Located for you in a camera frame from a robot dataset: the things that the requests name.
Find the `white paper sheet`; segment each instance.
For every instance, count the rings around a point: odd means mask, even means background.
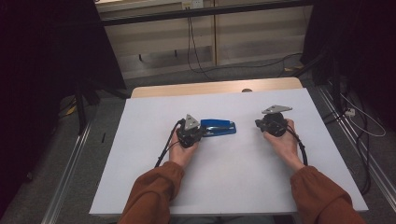
[[[236,134],[203,138],[185,171],[173,215],[258,215],[296,212],[288,168],[262,138],[255,119],[271,105],[291,106],[310,165],[345,189],[354,208],[367,210],[306,89],[129,99],[90,214],[119,215],[134,181],[153,168],[170,131],[191,114],[229,119]]]

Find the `wrist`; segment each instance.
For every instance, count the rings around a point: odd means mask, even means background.
[[[298,158],[288,160],[286,161],[286,164],[294,171],[294,173],[305,167],[305,165]]]
[[[174,161],[166,161],[163,163],[163,166],[171,166],[171,167],[174,167],[175,169],[178,169],[181,171],[184,170],[181,165],[179,165],[177,162],[174,162]]]
[[[180,166],[183,170],[184,168],[186,168],[186,162],[184,162],[183,160],[179,160],[178,158],[169,158],[169,161],[177,164],[178,166]]]

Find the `person's left hand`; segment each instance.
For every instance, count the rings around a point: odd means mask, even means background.
[[[169,146],[171,146],[169,148],[169,161],[177,163],[184,169],[189,164],[194,151],[198,148],[198,142],[194,143],[192,147],[184,148],[178,142],[176,131],[174,131]]]

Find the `orange jacket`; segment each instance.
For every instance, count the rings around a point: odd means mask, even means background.
[[[138,177],[119,223],[168,223],[169,202],[176,198],[183,175],[179,165],[168,161]],[[352,208],[347,192],[315,167],[301,169],[291,177],[290,183],[304,224],[365,223]]]

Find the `stapler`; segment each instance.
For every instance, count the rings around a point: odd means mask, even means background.
[[[225,119],[201,119],[201,125],[206,129],[203,137],[236,133],[235,123]]]
[[[180,122],[177,137],[183,147],[191,147],[202,137],[220,136],[236,133],[235,123],[225,119],[201,119],[198,122],[191,115],[187,115]]]

